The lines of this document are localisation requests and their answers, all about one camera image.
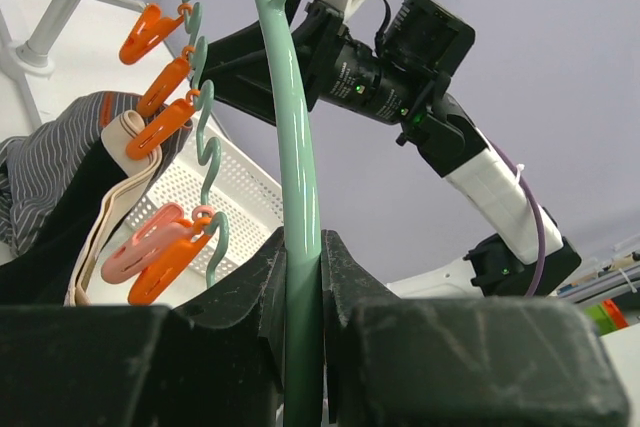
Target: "clothes peg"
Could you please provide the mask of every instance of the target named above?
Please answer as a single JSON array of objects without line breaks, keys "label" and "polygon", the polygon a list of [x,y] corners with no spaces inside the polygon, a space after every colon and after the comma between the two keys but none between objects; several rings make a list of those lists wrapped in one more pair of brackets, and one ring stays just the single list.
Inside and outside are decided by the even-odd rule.
[{"label": "clothes peg", "polygon": [[102,264],[102,279],[109,284],[120,284],[140,273],[164,250],[180,238],[192,237],[192,225],[184,221],[184,210],[170,202],[138,229],[129,240]]},{"label": "clothes peg", "polygon": [[171,137],[195,113],[193,98],[199,94],[200,91],[192,89],[187,92],[186,98],[175,100],[162,111],[127,144],[127,155],[133,160],[144,159],[153,149]]},{"label": "clothes peg", "polygon": [[200,237],[195,241],[190,238],[178,239],[167,247],[160,257],[138,276],[129,291],[129,304],[151,304],[189,266],[212,237],[204,232],[212,217],[213,209],[208,206],[200,206],[193,211],[192,236]]},{"label": "clothes peg", "polygon": [[189,53],[195,52],[192,45],[182,50],[182,55],[169,63],[160,73],[147,92],[142,96],[136,110],[142,117],[150,117],[156,113],[171,93],[187,78],[191,71]]},{"label": "clothes peg", "polygon": [[120,48],[120,61],[127,65],[135,64],[184,22],[185,12],[191,13],[189,4],[181,4],[178,7],[179,17],[172,19],[162,17],[162,9],[158,5],[147,5]]}]

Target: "white laundry basket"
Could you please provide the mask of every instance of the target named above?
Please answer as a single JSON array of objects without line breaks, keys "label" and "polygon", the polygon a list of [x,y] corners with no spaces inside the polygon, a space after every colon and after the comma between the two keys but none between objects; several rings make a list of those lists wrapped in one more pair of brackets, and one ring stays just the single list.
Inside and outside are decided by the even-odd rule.
[{"label": "white laundry basket", "polygon": [[[200,188],[207,168],[198,164],[195,135],[198,119],[196,114],[193,133],[182,152],[126,218],[133,230],[167,202],[180,204],[185,216],[200,205]],[[225,212],[229,218],[229,248],[216,269],[219,281],[251,258],[283,224],[283,217],[280,185],[233,143],[217,135],[211,124],[207,125],[205,139],[215,136],[222,145],[222,162],[209,202],[216,212]],[[204,276],[217,244],[218,234],[189,267]]]}]

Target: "garment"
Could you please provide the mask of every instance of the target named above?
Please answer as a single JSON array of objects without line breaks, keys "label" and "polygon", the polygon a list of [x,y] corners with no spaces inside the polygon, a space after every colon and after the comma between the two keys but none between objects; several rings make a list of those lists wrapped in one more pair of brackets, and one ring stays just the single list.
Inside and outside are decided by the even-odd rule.
[{"label": "garment", "polygon": [[98,217],[86,237],[69,279],[65,305],[90,304],[87,289],[102,248],[109,241],[116,226],[140,201],[162,162],[162,151],[159,148],[155,148],[145,159],[130,159],[126,153],[126,146],[142,131],[144,122],[136,112],[126,112],[117,120],[120,120],[124,128],[110,129],[116,123],[113,121],[102,132],[102,141],[111,157],[127,173],[127,179],[114,185],[102,198]]},{"label": "garment", "polygon": [[[30,136],[0,143],[0,242],[8,244],[13,255],[24,254],[34,244],[104,127],[121,113],[135,109],[139,99],[139,95],[122,92],[80,97],[58,119]],[[163,160],[152,182],[180,152],[191,127],[189,121],[162,144]]]},{"label": "garment", "polygon": [[0,305],[62,304],[75,260],[104,194],[127,175],[101,140],[84,156],[34,245],[0,266]]},{"label": "garment", "polygon": [[[74,266],[91,265],[88,261],[97,257],[161,165],[160,147],[141,160],[126,154],[127,144],[144,126],[138,113],[127,111],[102,130],[32,248],[0,267],[0,303],[62,304]],[[112,192],[122,192],[123,185],[128,195],[117,202]],[[101,215],[105,202],[117,215]]]}]

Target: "green object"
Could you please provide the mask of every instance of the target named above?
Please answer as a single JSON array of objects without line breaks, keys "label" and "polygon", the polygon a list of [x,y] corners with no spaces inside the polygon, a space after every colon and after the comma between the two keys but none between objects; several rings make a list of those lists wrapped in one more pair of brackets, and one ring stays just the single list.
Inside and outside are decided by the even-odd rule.
[{"label": "green object", "polygon": [[603,304],[592,305],[585,309],[585,313],[596,323],[600,335],[610,334],[618,330],[618,326]]},{"label": "green object", "polygon": [[322,405],[320,220],[311,131],[286,0],[255,0],[276,106],[287,249],[286,427],[311,426]]},{"label": "green object", "polygon": [[[191,87],[197,88],[200,85],[200,79],[204,66],[207,61],[207,49],[208,43],[204,36],[200,36],[198,40],[198,32],[200,30],[200,24],[202,22],[202,8],[200,3],[196,2],[193,6],[192,15],[185,12],[184,26],[189,37],[189,45],[194,45],[195,52],[189,54],[189,64],[194,71],[191,78]],[[200,189],[200,204],[209,205],[209,193],[213,182],[220,171],[220,162],[222,158],[222,147],[220,140],[217,137],[212,137],[207,140],[205,144],[204,131],[207,127],[207,121],[211,116],[211,109],[213,108],[214,99],[214,87],[213,82],[207,80],[202,84],[200,89],[200,95],[196,97],[194,107],[196,111],[200,112],[200,119],[196,126],[196,150],[198,152],[198,164],[207,168],[207,173],[204,177],[204,182]],[[213,236],[216,230],[220,230],[220,236],[218,238],[218,245],[216,250],[207,263],[206,279],[207,287],[211,287],[216,281],[216,267],[220,261],[227,254],[229,248],[229,219],[224,212],[216,212],[211,219],[211,222],[205,227],[204,233],[206,235]]]}]

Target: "striped cloth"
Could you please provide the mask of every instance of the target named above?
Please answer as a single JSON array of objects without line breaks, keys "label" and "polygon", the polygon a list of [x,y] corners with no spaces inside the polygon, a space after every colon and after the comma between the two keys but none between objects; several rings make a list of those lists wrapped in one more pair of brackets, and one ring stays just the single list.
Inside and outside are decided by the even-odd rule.
[{"label": "striped cloth", "polygon": [[[8,244],[13,255],[29,250],[102,129],[135,109],[139,99],[136,94],[96,92],[76,99],[28,137],[0,142],[0,242]],[[182,150],[191,128],[189,121],[162,144],[162,162],[149,185]]]}]

